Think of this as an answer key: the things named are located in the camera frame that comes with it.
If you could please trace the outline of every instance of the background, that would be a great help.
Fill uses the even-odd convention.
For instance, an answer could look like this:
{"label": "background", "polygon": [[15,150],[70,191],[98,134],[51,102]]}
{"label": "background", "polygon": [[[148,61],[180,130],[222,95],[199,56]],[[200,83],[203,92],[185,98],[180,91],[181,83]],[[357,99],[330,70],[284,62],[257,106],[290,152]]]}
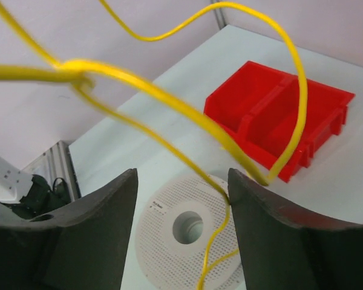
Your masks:
{"label": "background", "polygon": [[[161,42],[139,42],[124,32],[96,0],[3,0],[20,23],[61,60],[89,58],[153,80],[218,31],[214,13]],[[259,10],[287,30],[297,46],[363,66],[363,0],[236,1]],[[166,32],[208,0],[109,0],[136,32]],[[228,24],[274,38],[265,23],[224,10]],[[48,67],[0,19],[0,63]],[[94,94],[118,107],[135,90],[97,79]],[[103,118],[67,86],[0,83],[0,156],[23,168],[59,140],[73,141]]]}

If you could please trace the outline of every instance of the white spool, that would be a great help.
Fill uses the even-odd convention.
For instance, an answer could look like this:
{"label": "white spool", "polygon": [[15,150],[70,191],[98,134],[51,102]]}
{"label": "white spool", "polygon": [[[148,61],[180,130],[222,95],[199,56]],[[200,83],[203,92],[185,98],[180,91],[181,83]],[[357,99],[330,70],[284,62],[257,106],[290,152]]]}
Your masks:
{"label": "white spool", "polygon": [[[227,192],[227,183],[211,176]],[[204,251],[216,228],[224,221],[220,194],[199,176],[172,180],[147,203],[136,232],[139,265],[148,280],[161,290],[195,289]],[[209,264],[238,246],[232,215],[214,240]],[[240,256],[219,264],[206,277],[205,289],[233,290],[242,281]]]}

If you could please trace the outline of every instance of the wall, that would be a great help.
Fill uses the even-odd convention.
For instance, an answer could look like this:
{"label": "wall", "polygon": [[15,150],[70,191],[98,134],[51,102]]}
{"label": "wall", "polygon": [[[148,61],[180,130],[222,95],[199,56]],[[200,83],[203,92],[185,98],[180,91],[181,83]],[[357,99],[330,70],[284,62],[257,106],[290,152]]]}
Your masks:
{"label": "wall", "polygon": [[[363,66],[363,0],[236,2],[272,17],[297,46]],[[278,38],[267,24],[251,16],[230,9],[225,9],[224,15],[230,24]]]}
{"label": "wall", "polygon": [[[86,57],[154,79],[218,31],[213,13],[169,39],[142,43],[127,35],[97,0],[2,0],[40,43],[61,60]],[[134,30],[168,31],[206,0],[110,0]],[[48,67],[0,19],[0,63]],[[118,106],[133,89],[99,79],[95,94]],[[66,86],[0,83],[0,156],[23,168],[59,140],[75,140],[103,118]]]}

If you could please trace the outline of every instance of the red tray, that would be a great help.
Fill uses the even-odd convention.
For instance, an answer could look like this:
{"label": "red tray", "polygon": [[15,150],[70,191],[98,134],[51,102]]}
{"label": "red tray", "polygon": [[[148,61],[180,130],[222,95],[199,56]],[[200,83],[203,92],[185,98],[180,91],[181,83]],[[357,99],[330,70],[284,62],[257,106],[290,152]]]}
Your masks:
{"label": "red tray", "polygon": [[[279,174],[289,182],[308,167],[315,152],[339,135],[354,94],[312,80],[307,122],[296,151]],[[298,113],[297,76],[246,62],[207,99],[204,113],[258,163],[271,168],[289,142]]]}

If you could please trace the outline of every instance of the red plastic bin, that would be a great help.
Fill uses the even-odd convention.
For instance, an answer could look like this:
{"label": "red plastic bin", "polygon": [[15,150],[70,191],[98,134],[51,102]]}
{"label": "red plastic bin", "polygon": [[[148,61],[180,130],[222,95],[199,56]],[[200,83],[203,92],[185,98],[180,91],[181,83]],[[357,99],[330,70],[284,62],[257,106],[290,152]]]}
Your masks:
{"label": "red plastic bin", "polygon": [[[355,96],[312,80],[308,83],[307,122],[298,147],[279,177],[289,182],[308,167],[315,152],[339,135]],[[295,128],[297,76],[246,62],[207,99],[204,113],[216,121],[258,163],[271,168]]]}

